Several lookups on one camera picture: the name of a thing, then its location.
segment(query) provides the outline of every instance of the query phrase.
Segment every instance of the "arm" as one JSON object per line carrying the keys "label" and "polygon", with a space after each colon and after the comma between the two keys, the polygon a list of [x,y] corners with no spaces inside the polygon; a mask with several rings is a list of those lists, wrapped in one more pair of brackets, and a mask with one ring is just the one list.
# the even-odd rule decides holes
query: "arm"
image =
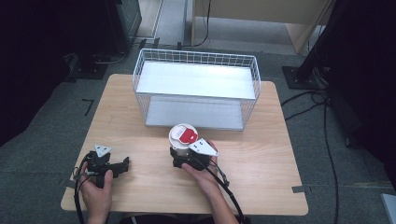
{"label": "arm", "polygon": [[[215,145],[211,141],[207,141],[207,142],[215,150],[217,150]],[[217,163],[217,157],[212,157],[211,159],[212,161]],[[182,168],[184,171],[192,175],[197,181],[198,186],[200,187],[201,191],[204,193],[204,195],[207,198],[207,201],[210,204],[210,208],[212,210],[215,223],[217,224],[238,223],[235,216],[233,215],[233,212],[231,211],[230,206],[227,204],[227,202],[224,199],[224,196],[221,193],[218,182],[207,170],[197,171],[186,163],[182,164]],[[217,174],[218,171],[214,166],[209,166],[208,168],[214,174]]]}
{"label": "arm", "polygon": [[[84,162],[81,171],[87,169],[88,163]],[[113,172],[108,170],[105,175],[105,185],[102,189],[95,186],[90,179],[83,175],[79,180],[81,185],[82,199],[87,206],[89,218],[88,224],[106,223],[107,215],[110,212],[112,197],[111,184]]]}

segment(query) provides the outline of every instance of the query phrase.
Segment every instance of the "handheld controller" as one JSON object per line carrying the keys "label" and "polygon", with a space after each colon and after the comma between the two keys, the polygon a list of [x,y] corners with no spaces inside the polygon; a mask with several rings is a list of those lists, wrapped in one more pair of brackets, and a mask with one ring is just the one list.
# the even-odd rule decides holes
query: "handheld controller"
{"label": "handheld controller", "polygon": [[96,187],[103,188],[105,184],[105,174],[108,170],[113,171],[113,178],[119,177],[120,174],[128,172],[129,157],[125,158],[123,162],[110,164],[110,153],[99,157],[96,151],[90,151],[87,156],[88,172],[92,176],[96,176]]}

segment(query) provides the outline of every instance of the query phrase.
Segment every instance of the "floor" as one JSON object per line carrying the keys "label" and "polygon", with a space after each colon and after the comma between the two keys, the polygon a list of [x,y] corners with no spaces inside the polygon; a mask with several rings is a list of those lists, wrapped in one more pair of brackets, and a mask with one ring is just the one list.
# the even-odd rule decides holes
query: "floor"
{"label": "floor", "polygon": [[[143,17],[139,38],[160,38],[160,44],[163,45],[191,43],[191,1],[186,4],[185,0],[139,0],[139,3]],[[199,48],[297,54],[284,23],[210,18],[208,30],[208,38]],[[309,44],[300,55],[307,55],[317,41],[320,30],[318,27],[312,34]],[[201,43],[206,35],[206,18],[196,18],[195,32],[195,44]]]}

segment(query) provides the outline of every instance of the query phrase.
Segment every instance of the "white wire basket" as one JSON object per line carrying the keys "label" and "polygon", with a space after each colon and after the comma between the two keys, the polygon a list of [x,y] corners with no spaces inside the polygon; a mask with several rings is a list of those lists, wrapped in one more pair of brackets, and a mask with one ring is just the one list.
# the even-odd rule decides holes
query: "white wire basket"
{"label": "white wire basket", "polygon": [[251,55],[141,49],[134,93],[147,126],[242,131],[261,80]]}

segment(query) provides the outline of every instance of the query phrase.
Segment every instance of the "finger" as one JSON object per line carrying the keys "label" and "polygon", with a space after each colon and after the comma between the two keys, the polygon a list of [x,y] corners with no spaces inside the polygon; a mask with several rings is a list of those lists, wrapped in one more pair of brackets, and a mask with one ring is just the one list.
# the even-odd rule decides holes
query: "finger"
{"label": "finger", "polygon": [[80,174],[84,174],[84,173],[85,173],[85,170],[87,169],[87,167],[88,167],[88,162],[87,162],[87,161],[84,161],[84,163],[82,164],[82,167],[81,167],[81,170],[79,171],[79,173],[80,173]]}
{"label": "finger", "polygon": [[187,163],[181,164],[181,168],[187,172],[187,174],[192,175],[195,179],[197,179],[197,171],[192,168],[192,166],[188,165]]}
{"label": "finger", "polygon": [[113,171],[108,170],[105,174],[105,185],[103,186],[104,191],[111,192],[113,183]]}
{"label": "finger", "polygon": [[86,161],[84,161],[84,163],[82,164],[81,170],[79,171],[79,174],[80,174],[79,184],[81,184],[87,178],[87,176],[84,175],[87,167],[88,167],[88,163]]}
{"label": "finger", "polygon": [[215,144],[212,142],[212,140],[206,139],[206,142],[207,142],[210,146],[212,146],[216,151],[218,151],[218,149],[216,148],[216,146],[215,146]]}

